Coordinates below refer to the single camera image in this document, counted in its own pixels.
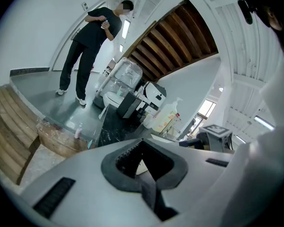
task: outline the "plastic-wrapped machine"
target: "plastic-wrapped machine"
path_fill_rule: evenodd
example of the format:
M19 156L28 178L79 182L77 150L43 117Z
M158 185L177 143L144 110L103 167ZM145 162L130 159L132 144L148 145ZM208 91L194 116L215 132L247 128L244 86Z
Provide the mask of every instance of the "plastic-wrapped machine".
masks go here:
M142 69L127 58L122 58L124 61L114 77L125 83L131 88L135 88L142 78Z
M133 88L127 86L125 83L119 81L117 78L112 77L102 89L100 95L103 96L107 92L113 92L119 96L125 97L128 92L133 92L133 90Z

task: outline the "ceiling light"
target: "ceiling light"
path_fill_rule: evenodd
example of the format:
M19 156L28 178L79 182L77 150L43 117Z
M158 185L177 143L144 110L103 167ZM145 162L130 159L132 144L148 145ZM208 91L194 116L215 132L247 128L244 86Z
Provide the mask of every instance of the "ceiling light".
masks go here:
M242 140L238 135L236 135L236 137L241 140L244 144L246 143L244 140Z
M126 39L128 28L129 28L130 24L131 24L131 22L129 22L127 19L124 21L123 32L122 32L122 37L124 39Z
M259 122L260 124L264 125L266 128L270 129L271 131L273 131L275 128L274 126L272 126L271 124L269 124L268 122L266 122L264 119L261 119L260 117L256 116L255 117L255 121Z

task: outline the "black t-shirt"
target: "black t-shirt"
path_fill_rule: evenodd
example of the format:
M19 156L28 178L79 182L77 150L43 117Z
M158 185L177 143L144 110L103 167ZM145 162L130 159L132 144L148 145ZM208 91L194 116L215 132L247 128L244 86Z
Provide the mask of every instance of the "black t-shirt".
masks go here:
M88 15L93 17L105 16L109 22L109 31L116 37L122 27L122 21L117 17L112 10L108 8L95 9L88 12ZM102 43L107 39L104 29L101 28L103 21L93 21L85 25L80 32L75 36L74 41L77 41L93 52L98 53Z

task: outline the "hand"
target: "hand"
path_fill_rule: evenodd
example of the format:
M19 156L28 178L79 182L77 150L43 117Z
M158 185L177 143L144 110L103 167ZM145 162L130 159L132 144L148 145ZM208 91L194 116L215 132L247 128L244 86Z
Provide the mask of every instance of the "hand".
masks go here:
M107 30L108 28L109 28L109 23L107 22L107 21L105 21L105 22L103 22L102 23L102 27L105 29L105 30Z
M106 17L104 17L103 15L97 18L97 21L104 21L104 20L106 20Z

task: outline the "black pants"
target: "black pants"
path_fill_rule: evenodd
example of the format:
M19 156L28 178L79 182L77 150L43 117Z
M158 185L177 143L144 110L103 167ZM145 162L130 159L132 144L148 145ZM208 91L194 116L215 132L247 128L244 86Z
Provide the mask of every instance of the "black pants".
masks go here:
M60 76L60 89L66 90L71 82L71 70L81 55L79 69L77 74L76 92L80 99L85 100L85 88L89 81L90 71L93 68L93 64L97 54L95 54L88 47L80 44L77 41L73 41L68 52L63 70Z

